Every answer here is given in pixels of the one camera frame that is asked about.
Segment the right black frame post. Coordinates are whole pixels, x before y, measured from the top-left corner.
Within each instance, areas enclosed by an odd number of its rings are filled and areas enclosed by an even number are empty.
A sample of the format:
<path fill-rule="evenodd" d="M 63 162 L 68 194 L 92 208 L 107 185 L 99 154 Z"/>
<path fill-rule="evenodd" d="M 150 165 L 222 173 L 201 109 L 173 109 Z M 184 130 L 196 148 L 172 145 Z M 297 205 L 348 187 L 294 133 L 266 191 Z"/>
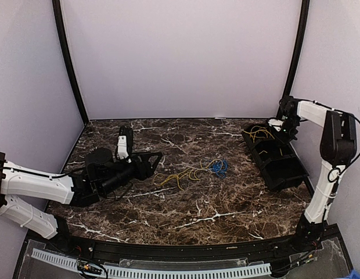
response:
<path fill-rule="evenodd" d="M 305 37 L 305 30 L 307 26 L 308 14 L 309 14 L 310 0 L 301 1 L 300 16 L 298 20 L 297 34 L 293 48 L 293 54 L 291 57 L 290 67 L 287 74 L 285 87 L 283 89 L 282 97 L 289 96 L 293 87 L 294 79 L 297 72 L 298 63 L 300 60 L 301 50 Z"/>

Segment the black front rail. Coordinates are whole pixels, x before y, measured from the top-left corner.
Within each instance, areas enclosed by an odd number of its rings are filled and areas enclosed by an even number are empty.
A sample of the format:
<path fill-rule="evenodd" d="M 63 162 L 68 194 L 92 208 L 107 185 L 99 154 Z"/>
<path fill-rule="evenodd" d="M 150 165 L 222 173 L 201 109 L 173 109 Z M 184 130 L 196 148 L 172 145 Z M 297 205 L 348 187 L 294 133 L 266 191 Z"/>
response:
<path fill-rule="evenodd" d="M 259 241 L 237 242 L 220 245 L 139 245 L 89 238 L 70 237 L 72 247 L 81 250 L 75 253 L 99 263 L 118 263 L 120 260 L 158 260 L 165 262 L 195 262 L 246 258 L 276 261 L 296 253 L 291 245 L 291 235 Z"/>

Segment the black frame post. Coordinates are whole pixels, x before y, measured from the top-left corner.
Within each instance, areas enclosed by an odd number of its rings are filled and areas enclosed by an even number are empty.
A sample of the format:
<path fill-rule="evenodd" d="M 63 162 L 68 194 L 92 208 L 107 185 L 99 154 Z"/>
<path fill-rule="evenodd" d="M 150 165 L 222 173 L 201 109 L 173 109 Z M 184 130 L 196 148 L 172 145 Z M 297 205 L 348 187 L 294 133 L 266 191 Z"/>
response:
<path fill-rule="evenodd" d="M 53 15 L 56 24 L 57 36 L 59 38 L 59 45 L 62 51 L 64 65 L 66 68 L 73 97 L 76 102 L 78 112 L 80 114 L 83 125 L 86 126 L 89 123 L 89 117 L 84 105 L 84 101 L 82 100 L 82 94 L 80 91 L 80 87 L 78 85 L 77 76 L 75 73 L 75 69 L 71 57 L 69 41 L 66 34 L 66 26 L 62 11 L 62 2 L 60 0 L 52 0 L 52 8 L 53 8 Z"/>
<path fill-rule="evenodd" d="M 297 34 L 293 48 L 293 54 L 291 57 L 290 67 L 287 74 L 285 87 L 283 89 L 282 97 L 289 96 L 293 87 L 294 79 L 297 72 L 298 63 L 300 60 L 301 50 L 305 37 L 305 30 L 307 26 L 308 14 L 309 14 L 310 0 L 301 1 L 300 16 L 298 20 Z"/>

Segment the left black frame post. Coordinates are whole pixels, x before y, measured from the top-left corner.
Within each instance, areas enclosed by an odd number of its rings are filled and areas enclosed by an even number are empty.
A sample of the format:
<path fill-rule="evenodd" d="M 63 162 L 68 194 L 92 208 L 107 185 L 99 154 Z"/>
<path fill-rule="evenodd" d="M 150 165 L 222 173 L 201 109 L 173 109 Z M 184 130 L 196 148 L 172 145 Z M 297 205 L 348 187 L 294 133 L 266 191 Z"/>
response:
<path fill-rule="evenodd" d="M 84 105 L 84 101 L 82 100 L 82 94 L 80 91 L 80 87 L 78 85 L 77 76 L 75 73 L 75 69 L 71 57 L 69 41 L 66 34 L 66 26 L 62 11 L 62 2 L 60 0 L 52 0 L 52 8 L 53 8 L 53 15 L 56 24 L 57 36 L 59 38 L 59 45 L 62 51 L 64 65 L 66 68 L 73 97 L 76 102 L 78 112 L 80 114 L 83 125 L 86 126 L 89 123 L 89 117 Z"/>

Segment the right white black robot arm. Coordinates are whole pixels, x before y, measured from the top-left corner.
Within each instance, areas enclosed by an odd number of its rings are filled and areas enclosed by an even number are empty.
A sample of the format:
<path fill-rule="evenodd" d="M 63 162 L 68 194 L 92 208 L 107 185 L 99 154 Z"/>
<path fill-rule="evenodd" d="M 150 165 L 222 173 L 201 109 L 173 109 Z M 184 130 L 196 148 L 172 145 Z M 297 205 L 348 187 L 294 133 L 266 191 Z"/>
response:
<path fill-rule="evenodd" d="M 282 115 L 274 130 L 284 144 L 297 139 L 297 127 L 303 120 L 322 128 L 321 173 L 310 204 L 300 219 L 297 234 L 290 240 L 294 251 L 303 252 L 312 244 L 314 230 L 324 225 L 343 174 L 360 157 L 356 130 L 360 121 L 352 113 L 292 96 L 284 96 L 279 108 Z"/>

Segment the black three-compartment bin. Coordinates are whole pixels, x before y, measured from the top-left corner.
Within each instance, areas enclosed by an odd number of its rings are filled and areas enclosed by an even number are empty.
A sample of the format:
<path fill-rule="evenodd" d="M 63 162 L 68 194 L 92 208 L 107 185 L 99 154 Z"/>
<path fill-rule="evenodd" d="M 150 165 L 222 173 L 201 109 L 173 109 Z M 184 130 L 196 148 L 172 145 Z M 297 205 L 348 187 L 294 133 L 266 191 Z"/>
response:
<path fill-rule="evenodd" d="M 242 136 L 270 191 L 298 187 L 308 178 L 292 146 L 282 144 L 274 128 L 252 124 L 242 129 Z"/>

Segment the blue object at corner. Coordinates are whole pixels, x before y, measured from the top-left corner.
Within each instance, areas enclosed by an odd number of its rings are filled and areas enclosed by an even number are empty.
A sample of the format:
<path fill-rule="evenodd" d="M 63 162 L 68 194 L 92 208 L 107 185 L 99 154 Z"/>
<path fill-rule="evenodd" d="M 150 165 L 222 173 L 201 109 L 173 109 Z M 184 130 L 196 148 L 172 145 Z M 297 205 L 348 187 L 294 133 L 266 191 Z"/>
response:
<path fill-rule="evenodd" d="M 356 270 L 352 270 L 348 276 L 349 279 L 360 279 L 360 273 Z"/>

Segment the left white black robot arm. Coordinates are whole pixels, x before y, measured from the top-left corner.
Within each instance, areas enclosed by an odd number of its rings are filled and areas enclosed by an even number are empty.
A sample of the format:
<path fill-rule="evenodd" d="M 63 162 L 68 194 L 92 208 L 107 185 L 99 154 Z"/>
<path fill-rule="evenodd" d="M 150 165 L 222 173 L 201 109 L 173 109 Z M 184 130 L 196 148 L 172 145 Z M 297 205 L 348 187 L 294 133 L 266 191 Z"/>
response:
<path fill-rule="evenodd" d="M 111 150 L 98 148 L 86 155 L 83 167 L 64 174 L 52 174 L 18 166 L 0 152 L 0 216 L 45 239 L 53 238 L 54 245 L 63 253 L 72 253 L 76 241 L 69 236 L 67 221 L 38 210 L 21 197 L 87 207 L 107 198 L 108 194 L 133 179 L 144 181 L 150 178 L 162 156 L 161 152 L 142 152 L 114 160 Z"/>

